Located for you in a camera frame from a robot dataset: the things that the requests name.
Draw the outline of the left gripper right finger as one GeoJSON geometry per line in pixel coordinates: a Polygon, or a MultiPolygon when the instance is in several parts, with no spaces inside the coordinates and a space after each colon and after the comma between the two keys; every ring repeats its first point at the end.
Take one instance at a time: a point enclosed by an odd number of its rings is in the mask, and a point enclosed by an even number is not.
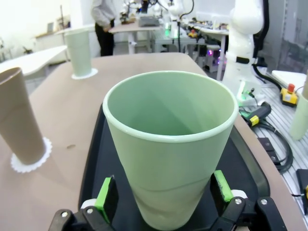
{"type": "Polygon", "coordinates": [[[210,179],[210,191],[218,212],[211,231],[234,231],[247,227],[251,231],[285,231],[287,227],[271,197],[250,201],[234,196],[221,170],[210,179]]]}

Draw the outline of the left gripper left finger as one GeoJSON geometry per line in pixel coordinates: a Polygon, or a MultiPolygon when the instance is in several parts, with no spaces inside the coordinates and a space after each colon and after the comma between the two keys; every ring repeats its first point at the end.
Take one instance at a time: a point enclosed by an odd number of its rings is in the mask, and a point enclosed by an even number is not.
{"type": "Polygon", "coordinates": [[[105,178],[94,205],[88,205],[73,213],[58,210],[52,221],[53,231],[114,231],[112,225],[119,195],[114,176],[105,178]]]}

